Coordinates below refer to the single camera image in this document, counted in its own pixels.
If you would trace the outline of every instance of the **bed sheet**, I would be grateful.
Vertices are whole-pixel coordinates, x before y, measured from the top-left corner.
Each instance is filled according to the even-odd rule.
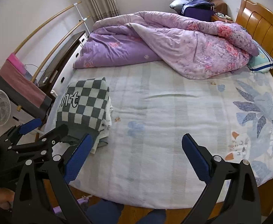
[[[205,184],[185,156],[190,133],[211,154],[250,161],[258,185],[273,178],[273,77],[247,67],[189,80],[163,61],[78,69],[72,81],[105,77],[114,111],[109,144],[86,159],[75,188],[131,206],[193,207]],[[59,96],[46,131],[55,127]],[[59,143],[54,154],[67,145]],[[229,182],[223,186],[223,201]]]

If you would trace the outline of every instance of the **wooden pole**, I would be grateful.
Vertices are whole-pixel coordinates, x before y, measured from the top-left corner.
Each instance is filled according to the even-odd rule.
[[[48,59],[53,55],[53,53],[57,50],[57,48],[66,40],[66,38],[69,37],[70,34],[72,34],[72,32],[74,30],[76,30],[80,25],[82,25],[85,20],[80,21],[74,28],[72,28],[68,34],[66,34],[59,42],[58,44],[51,50],[51,52],[46,56],[46,58],[43,60],[43,62],[41,63],[41,65],[38,67],[37,71],[35,72],[35,74],[33,75],[31,82],[34,82],[36,80],[37,75],[40,73],[40,71],[42,70],[43,66],[46,64],[46,62],[48,61]],[[20,111],[21,110],[21,105],[18,105],[17,110]]]
[[[50,19],[48,19],[46,22],[42,23],[38,28],[36,28],[28,37],[26,37],[26,39],[16,48],[16,50],[14,51],[14,54],[16,54],[23,46],[24,44],[31,38],[33,37],[41,28],[43,28],[46,24],[48,24],[49,22],[51,22],[52,20],[54,20],[57,16],[61,15],[62,13],[68,11],[70,8],[74,7],[75,5],[72,4],[71,6],[65,8],[64,10],[60,11],[59,13],[57,13],[56,15],[52,16]]]

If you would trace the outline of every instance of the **person's leg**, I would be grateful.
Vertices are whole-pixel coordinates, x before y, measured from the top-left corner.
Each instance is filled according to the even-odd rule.
[[[86,215],[94,224],[117,224],[124,205],[101,199],[90,206]]]
[[[164,224],[167,215],[165,210],[153,210],[145,217],[140,219],[136,224]]]

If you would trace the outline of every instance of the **purple comforter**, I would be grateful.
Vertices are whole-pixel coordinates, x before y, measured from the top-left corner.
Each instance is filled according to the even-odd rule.
[[[238,24],[138,12],[96,22],[73,67],[121,66],[162,59],[186,78],[206,79],[246,65],[249,54],[257,56],[258,47]]]

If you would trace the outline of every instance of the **small object on bed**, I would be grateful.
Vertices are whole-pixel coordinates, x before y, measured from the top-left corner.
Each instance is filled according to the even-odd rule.
[[[267,72],[270,69],[273,69],[273,58],[258,44],[259,55],[253,56],[249,63],[248,67],[253,72]]]

